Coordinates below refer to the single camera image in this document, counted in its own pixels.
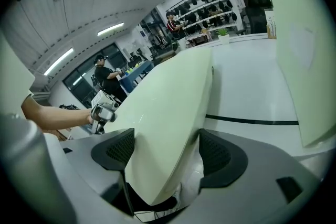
table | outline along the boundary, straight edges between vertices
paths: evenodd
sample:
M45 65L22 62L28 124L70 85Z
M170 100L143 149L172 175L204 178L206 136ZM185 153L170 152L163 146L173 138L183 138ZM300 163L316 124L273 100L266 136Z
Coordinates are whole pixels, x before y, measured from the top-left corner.
M142 73L149 72L154 68L154 64L151 61L145 61L140 64L138 67L133 68L133 71L129 74L125 74L121 80L120 84L125 88L128 93L131 93L135 88L133 86L133 81Z

ceiling light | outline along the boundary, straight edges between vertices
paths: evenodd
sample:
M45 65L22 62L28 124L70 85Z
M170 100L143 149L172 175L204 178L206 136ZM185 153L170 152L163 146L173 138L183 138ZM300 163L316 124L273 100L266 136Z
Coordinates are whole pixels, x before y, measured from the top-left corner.
M121 27L121 26L123 26L123 25L124 25L124 23L120 23L120 24L118 24L118 25L113 25L113 26L111 26L111 27L109 27L109 28L107 28L107 29L105 29L105 30L103 30L103 31L98 32L97 36L100 36L100 35L102 35L102 34L105 34L106 32L111 31L111 30L113 30L113 29L116 29L116 28L118 28L118 27Z
M59 59L54 62L51 67L48 68L48 70L44 73L44 75L48 75L54 68L56 65L58 65L64 58L66 58L70 53L73 52L73 49L69 49L65 54L63 54L61 57L59 57Z
M75 85L78 83L78 81L81 80L81 78L82 78L82 77L79 77L79 78L78 78L72 85L75 86Z
M85 74L86 73L82 74L72 85L75 86L78 83L78 81L80 81L81 78L85 76Z

window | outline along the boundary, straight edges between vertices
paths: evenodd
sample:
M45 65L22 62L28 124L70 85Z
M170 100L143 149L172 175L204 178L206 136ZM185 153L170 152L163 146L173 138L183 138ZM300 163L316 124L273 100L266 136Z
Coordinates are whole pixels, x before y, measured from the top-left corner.
M91 79L95 73L94 60L97 55L108 56L105 62L107 68L123 68L127 65L125 57L113 43L91 56L63 80L65 86L86 108L91 107L91 101L97 94Z

man in red shirt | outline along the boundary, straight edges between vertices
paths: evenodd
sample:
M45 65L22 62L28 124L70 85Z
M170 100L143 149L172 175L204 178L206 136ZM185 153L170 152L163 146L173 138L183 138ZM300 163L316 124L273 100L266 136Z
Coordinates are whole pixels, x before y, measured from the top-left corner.
M185 32L183 30L183 26L185 26L184 23L177 25L176 21L174 21L174 14L172 12L167 12L166 17L168 19L167 28L172 33L173 37L177 40L184 38L185 37Z

man in black t-shirt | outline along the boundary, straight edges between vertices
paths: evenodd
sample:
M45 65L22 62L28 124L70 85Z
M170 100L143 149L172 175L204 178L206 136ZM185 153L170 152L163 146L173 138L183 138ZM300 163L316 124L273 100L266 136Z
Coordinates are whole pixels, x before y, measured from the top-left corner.
M167 12L166 17L168 19L167 28L172 33L173 37L177 40L185 37L185 32L183 30L184 24L181 23L176 25L176 21L174 21L174 14L172 12Z
M121 74L121 71L113 72L111 69L104 67L105 59L103 55L97 55L95 58L96 69L94 75L102 87L102 90L107 94L112 94L117 97L122 103L127 95L121 88L117 79L117 75Z

